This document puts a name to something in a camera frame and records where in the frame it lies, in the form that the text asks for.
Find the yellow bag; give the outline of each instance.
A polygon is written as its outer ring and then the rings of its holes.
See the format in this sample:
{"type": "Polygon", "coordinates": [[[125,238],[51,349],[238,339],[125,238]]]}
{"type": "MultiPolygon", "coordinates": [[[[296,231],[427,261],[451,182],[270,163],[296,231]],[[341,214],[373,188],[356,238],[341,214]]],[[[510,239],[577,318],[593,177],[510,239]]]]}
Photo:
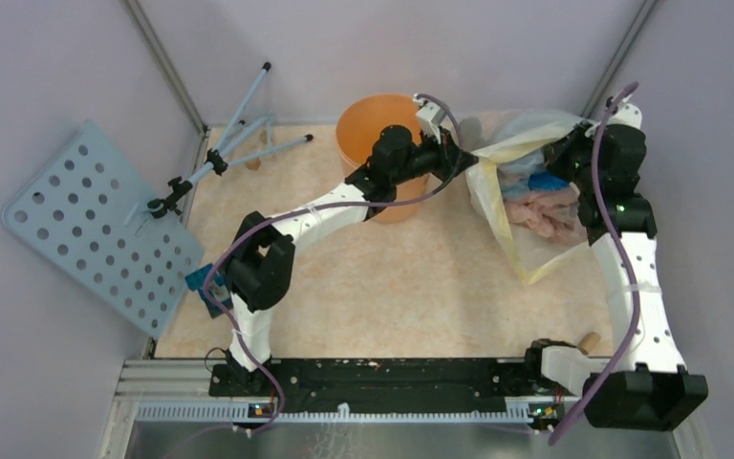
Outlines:
{"type": "MultiPolygon", "coordinates": [[[[465,177],[471,193],[471,204],[490,224],[494,237],[505,251],[513,269],[526,284],[531,284],[589,246],[581,243],[568,248],[546,240],[530,229],[512,225],[503,204],[497,165],[518,160],[565,137],[582,119],[555,110],[505,112],[502,119],[506,120],[507,127],[512,127],[514,132],[521,129],[522,125],[528,125],[529,128],[472,151],[480,161],[465,172],[465,177]]],[[[504,127],[500,132],[502,137],[506,137],[505,131],[504,127]]]]}

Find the white wall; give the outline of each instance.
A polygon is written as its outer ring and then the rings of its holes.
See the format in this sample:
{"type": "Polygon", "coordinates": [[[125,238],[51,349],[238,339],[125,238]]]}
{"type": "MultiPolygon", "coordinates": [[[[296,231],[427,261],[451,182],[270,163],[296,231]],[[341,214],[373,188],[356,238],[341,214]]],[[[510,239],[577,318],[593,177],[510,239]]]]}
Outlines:
{"type": "Polygon", "coordinates": [[[458,113],[580,111],[639,2],[592,0],[144,0],[199,110],[255,101],[281,121],[333,121],[377,92],[425,92],[458,113]]]}
{"type": "Polygon", "coordinates": [[[707,377],[714,446],[734,457],[734,4],[664,2],[613,92],[635,79],[669,320],[707,377]]]}
{"type": "Polygon", "coordinates": [[[143,345],[1,223],[86,119],[160,191],[197,145],[119,1],[0,1],[0,457],[93,457],[122,360],[143,345]]]}

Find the white robotic arm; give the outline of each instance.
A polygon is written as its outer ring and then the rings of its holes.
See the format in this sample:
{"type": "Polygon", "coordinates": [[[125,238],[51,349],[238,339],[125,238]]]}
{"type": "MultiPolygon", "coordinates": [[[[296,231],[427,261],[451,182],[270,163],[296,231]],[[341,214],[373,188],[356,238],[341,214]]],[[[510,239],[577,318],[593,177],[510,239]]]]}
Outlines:
{"type": "MultiPolygon", "coordinates": [[[[412,143],[407,129],[388,126],[367,164],[329,193],[301,207],[307,208],[307,213],[275,221],[261,231],[262,238],[232,251],[224,262],[221,273],[240,327],[240,337],[229,346],[233,372],[246,375],[257,368],[241,347],[240,338],[255,359],[263,362],[270,358],[273,306],[288,290],[295,256],[338,229],[372,218],[382,210],[378,203],[395,200],[396,185],[426,173],[447,184],[477,162],[439,127],[443,120],[440,107],[422,101],[419,105],[421,145],[412,143]],[[333,208],[333,203],[346,204],[333,208]]],[[[623,340],[629,330],[633,289],[639,290],[642,305],[637,332],[615,371],[587,405],[587,418],[594,426],[667,430],[706,398],[707,384],[703,376],[687,373],[671,336],[657,278],[657,229],[650,205],[634,192],[637,170],[645,156],[641,119],[639,109],[628,100],[618,105],[605,131],[600,165],[603,194],[610,215],[614,214],[622,230],[619,237],[634,267],[636,287],[629,282],[613,236],[604,229],[591,197],[589,137],[599,126],[580,123],[567,137],[549,145],[545,158],[550,173],[579,188],[579,217],[604,274],[615,341],[623,340]]],[[[256,224],[266,224],[259,213],[249,217],[238,237],[256,224]]],[[[559,383],[577,395],[583,394],[603,369],[601,361],[587,358],[567,343],[548,339],[534,342],[526,352],[528,362],[535,367],[536,379],[559,383]]]]}
{"type": "MultiPolygon", "coordinates": [[[[295,218],[281,220],[274,223],[273,226],[280,233],[291,237],[296,247],[294,255],[300,255],[312,244],[334,231],[354,223],[363,222],[366,219],[367,206],[315,210],[323,204],[344,201],[366,202],[364,193],[360,189],[354,185],[341,183],[329,193],[303,206],[303,208],[309,208],[311,212],[295,218]]],[[[252,312],[249,310],[247,303],[235,293],[232,294],[232,305],[240,326],[240,334],[249,351],[258,361],[267,361],[271,357],[269,331],[274,308],[252,312]]],[[[257,368],[241,349],[239,339],[232,340],[229,345],[229,352],[248,371],[254,371],[257,368]]]]}

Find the clear plastic bag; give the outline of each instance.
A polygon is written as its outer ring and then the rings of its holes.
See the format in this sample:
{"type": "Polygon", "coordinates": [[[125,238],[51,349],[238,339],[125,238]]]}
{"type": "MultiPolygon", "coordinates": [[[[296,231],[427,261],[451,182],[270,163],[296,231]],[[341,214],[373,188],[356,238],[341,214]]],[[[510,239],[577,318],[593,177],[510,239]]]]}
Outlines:
{"type": "MultiPolygon", "coordinates": [[[[527,180],[544,171],[541,148],[569,134],[580,121],[578,116],[558,110],[522,110],[485,114],[461,123],[468,128],[471,144],[467,147],[480,157],[479,163],[465,172],[471,204],[486,218],[514,270],[527,284],[551,273],[584,251],[587,244],[568,245],[560,238],[511,224],[506,200],[533,198],[527,180]]],[[[576,210],[574,206],[556,208],[551,217],[574,228],[576,210]]]]}

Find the blue perforated board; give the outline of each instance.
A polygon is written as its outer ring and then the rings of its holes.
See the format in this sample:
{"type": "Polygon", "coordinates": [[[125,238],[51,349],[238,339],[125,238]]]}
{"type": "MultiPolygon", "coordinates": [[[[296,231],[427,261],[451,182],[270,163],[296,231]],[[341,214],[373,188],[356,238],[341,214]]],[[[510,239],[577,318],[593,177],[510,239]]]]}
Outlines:
{"type": "Polygon", "coordinates": [[[204,248],[92,121],[4,209],[21,240],[157,338],[204,248]]]}

